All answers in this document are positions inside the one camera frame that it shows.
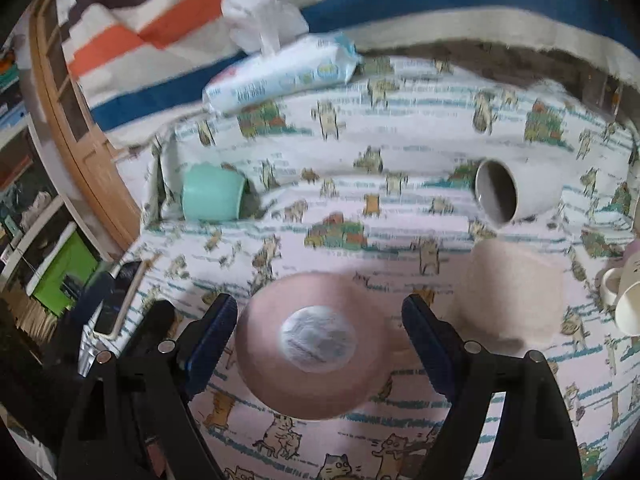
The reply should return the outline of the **pink and white cup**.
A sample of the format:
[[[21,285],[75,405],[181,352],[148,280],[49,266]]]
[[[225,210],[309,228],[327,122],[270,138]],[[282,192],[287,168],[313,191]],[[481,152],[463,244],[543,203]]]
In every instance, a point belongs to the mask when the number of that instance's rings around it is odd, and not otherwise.
[[[234,334],[248,390],[276,412],[308,420],[366,402],[406,348],[367,289],[324,272],[280,278],[256,292]]]

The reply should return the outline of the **beige cup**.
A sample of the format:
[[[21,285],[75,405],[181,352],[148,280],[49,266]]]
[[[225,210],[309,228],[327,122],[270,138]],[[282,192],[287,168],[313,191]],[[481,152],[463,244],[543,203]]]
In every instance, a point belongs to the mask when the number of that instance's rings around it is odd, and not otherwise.
[[[447,320],[491,351],[518,354],[551,344],[564,309],[563,271],[553,259],[492,238],[466,257]]]

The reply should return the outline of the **mint green cup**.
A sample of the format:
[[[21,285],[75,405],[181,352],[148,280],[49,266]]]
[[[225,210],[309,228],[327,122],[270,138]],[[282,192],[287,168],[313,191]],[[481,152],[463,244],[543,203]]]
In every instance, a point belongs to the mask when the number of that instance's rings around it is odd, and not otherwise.
[[[211,164],[192,166],[183,177],[184,218],[210,222],[238,220],[245,185],[245,177],[237,171]]]

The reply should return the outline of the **white cylindrical cup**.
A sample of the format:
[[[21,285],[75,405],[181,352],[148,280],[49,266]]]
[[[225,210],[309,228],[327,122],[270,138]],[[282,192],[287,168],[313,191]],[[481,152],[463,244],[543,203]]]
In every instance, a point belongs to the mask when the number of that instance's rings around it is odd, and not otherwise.
[[[488,158],[476,170],[474,193],[487,220],[502,228],[558,206],[566,175],[552,160]]]

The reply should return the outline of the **white mug with pink lid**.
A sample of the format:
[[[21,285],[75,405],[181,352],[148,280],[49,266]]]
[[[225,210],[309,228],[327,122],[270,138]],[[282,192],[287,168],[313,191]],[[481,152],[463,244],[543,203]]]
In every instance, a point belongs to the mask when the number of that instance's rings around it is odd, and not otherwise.
[[[639,266],[639,240],[634,240],[623,253],[622,265],[606,270],[600,284],[603,304],[613,309],[618,329],[631,337],[638,337],[640,333]]]

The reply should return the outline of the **striped Paris blanket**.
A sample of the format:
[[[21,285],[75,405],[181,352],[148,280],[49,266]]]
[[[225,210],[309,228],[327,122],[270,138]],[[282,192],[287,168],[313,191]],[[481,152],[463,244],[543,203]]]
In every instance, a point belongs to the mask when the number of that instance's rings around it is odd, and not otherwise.
[[[263,39],[344,32],[360,50],[472,39],[560,50],[639,82],[639,43],[608,0],[55,0],[62,50],[115,148],[186,114]]]

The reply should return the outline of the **wet wipes pack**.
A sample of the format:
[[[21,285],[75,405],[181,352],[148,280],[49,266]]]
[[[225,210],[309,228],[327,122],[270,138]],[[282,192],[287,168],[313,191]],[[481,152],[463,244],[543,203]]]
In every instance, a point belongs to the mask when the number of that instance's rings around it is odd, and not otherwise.
[[[270,99],[347,84],[361,56],[341,32],[312,34],[284,0],[221,0],[231,40],[247,55],[203,89],[203,103],[230,115]]]

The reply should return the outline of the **wooden bed frame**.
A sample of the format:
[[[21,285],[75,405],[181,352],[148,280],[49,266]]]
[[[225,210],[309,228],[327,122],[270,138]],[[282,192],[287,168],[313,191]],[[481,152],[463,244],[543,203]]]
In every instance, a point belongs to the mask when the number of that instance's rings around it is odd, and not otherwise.
[[[55,0],[32,2],[28,31],[38,98],[63,164],[102,228],[126,250],[139,234],[139,208],[114,165],[118,151],[67,69]]]

